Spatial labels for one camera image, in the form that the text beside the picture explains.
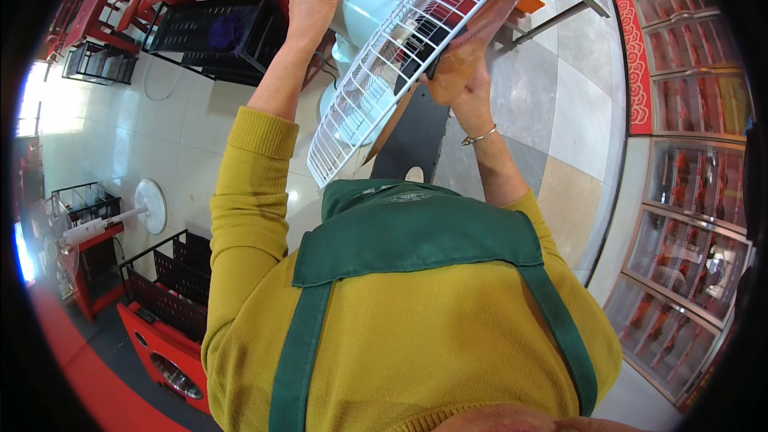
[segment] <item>yellow sweater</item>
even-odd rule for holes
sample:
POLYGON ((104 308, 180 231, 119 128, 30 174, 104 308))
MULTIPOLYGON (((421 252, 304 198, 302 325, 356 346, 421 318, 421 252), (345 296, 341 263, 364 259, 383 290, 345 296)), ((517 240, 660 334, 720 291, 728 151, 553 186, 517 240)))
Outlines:
MULTIPOLYGON (((266 430, 272 382, 300 289, 286 255, 288 161, 298 125, 241 107, 221 162, 202 361, 226 430, 266 430)), ((598 402, 619 374, 608 319, 557 252, 529 191, 505 206, 530 217, 544 268, 594 366, 598 402)), ((451 415, 520 403, 555 418, 578 399, 552 335, 510 264, 369 274, 334 285, 306 412, 312 430, 432 430, 451 415)))

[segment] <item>bracelet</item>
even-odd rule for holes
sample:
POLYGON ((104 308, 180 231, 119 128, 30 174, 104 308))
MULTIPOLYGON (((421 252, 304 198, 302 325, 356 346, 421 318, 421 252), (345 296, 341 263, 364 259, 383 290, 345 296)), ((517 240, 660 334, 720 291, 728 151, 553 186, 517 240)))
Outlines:
POLYGON ((488 137, 488 136, 490 136, 490 135, 491 135, 491 134, 493 134, 494 132, 496 132, 496 124, 493 124, 493 129, 491 129, 491 130, 487 131, 486 133, 484 133, 484 134, 483 134, 483 135, 481 135, 480 137, 475 137, 475 139, 470 139, 470 137, 469 137, 469 136, 467 136, 467 138, 466 138, 466 139, 462 140, 462 147, 464 147, 464 146, 470 146, 470 145, 474 144, 474 143, 475 143, 476 141, 478 141, 478 140, 481 140, 481 139, 485 139, 485 137, 488 137))

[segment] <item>purple cloth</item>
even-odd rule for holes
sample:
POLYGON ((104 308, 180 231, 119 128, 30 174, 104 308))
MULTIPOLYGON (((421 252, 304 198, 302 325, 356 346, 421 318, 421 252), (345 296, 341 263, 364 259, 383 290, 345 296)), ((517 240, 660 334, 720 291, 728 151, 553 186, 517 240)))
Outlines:
POLYGON ((216 52, 233 52, 243 40, 244 31, 240 17, 235 13, 216 19, 210 26, 208 45, 216 52))

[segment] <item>woman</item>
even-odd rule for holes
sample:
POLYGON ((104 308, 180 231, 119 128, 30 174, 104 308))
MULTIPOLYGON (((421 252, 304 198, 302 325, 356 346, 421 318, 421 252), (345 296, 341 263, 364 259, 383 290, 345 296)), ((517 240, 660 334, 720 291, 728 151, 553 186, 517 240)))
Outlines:
POLYGON ((491 132, 485 64, 452 108, 477 139, 486 203, 339 180, 322 225, 286 256, 296 102, 338 1, 290 0, 286 42, 221 163, 202 348, 214 418, 226 430, 604 426, 560 419, 589 416, 620 346, 491 132))

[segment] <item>white shoe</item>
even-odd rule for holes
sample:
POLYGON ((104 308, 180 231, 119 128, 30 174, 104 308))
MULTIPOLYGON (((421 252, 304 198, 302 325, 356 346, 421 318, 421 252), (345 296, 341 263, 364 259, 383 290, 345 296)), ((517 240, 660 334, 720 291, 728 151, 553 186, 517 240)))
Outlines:
POLYGON ((408 170, 408 173, 406 174, 406 180, 408 182, 419 182, 421 184, 424 183, 424 171, 421 167, 411 167, 410 170, 408 170))

